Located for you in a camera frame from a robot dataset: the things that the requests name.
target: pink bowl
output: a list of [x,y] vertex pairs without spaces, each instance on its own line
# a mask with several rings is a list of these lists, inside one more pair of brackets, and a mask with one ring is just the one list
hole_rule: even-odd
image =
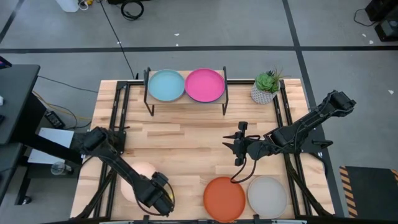
[[224,78],[208,68],[192,71],[185,80],[185,91],[194,100],[210,103],[220,98],[225,90]]

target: gray plate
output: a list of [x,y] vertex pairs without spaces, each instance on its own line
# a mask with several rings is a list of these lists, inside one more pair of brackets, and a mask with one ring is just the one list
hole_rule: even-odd
[[272,177],[261,176],[248,188],[250,207],[264,218],[278,218],[286,209],[287,195],[283,185]]

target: gray floor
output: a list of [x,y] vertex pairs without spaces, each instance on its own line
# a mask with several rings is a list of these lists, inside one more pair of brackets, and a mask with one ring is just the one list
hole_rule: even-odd
[[[300,45],[397,45],[398,42],[380,42],[372,27],[353,22],[354,11],[365,7],[368,2],[289,0]],[[0,30],[16,4],[16,0],[2,0]],[[116,6],[104,4],[125,47],[175,47],[176,44],[293,46],[282,1],[152,0],[144,2],[144,5],[143,17],[131,22],[122,18]],[[363,12],[358,14],[358,19],[369,22]],[[0,43],[0,50],[105,47],[119,45],[98,3],[87,11],[68,14],[55,1],[46,0],[25,0]],[[12,63],[39,64],[43,77],[91,90],[97,90],[103,79],[131,78],[120,52],[2,56]],[[354,113],[347,118],[331,119],[323,125],[326,138],[335,142],[330,147],[334,170],[337,171],[340,165],[398,169],[395,161],[398,156],[395,150],[398,122],[394,119],[398,109],[398,90],[395,89],[398,52],[304,52],[303,56],[317,103],[333,89],[346,92],[358,102]],[[253,78],[278,66],[284,69],[287,77],[302,77],[294,51],[127,52],[126,57],[133,70],[141,76],[148,66],[153,70],[220,69],[226,66],[230,78]],[[94,93],[81,92],[41,78],[34,90],[49,103],[67,107],[78,116],[92,116]],[[74,125],[73,118],[60,116],[67,125]],[[17,171],[0,206],[0,223],[66,220],[76,180],[34,180],[29,188],[34,201],[17,207],[13,202],[23,173],[23,169]],[[340,182],[338,186],[343,199]]]

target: blue bowl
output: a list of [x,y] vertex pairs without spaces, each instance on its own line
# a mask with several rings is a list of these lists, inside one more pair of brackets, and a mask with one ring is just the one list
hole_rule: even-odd
[[148,91],[160,101],[174,101],[184,94],[184,77],[175,70],[160,70],[149,79]]

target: yellow and black striped sign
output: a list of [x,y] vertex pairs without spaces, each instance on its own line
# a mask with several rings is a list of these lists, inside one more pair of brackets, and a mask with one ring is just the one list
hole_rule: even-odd
[[391,172],[394,174],[394,176],[396,177],[396,181],[398,183],[398,172],[396,170],[391,170]]
[[340,167],[340,176],[343,183],[344,194],[346,196],[349,217],[356,218],[358,216],[358,213],[356,211],[356,206],[354,202],[353,189],[351,188],[348,171],[345,166]]

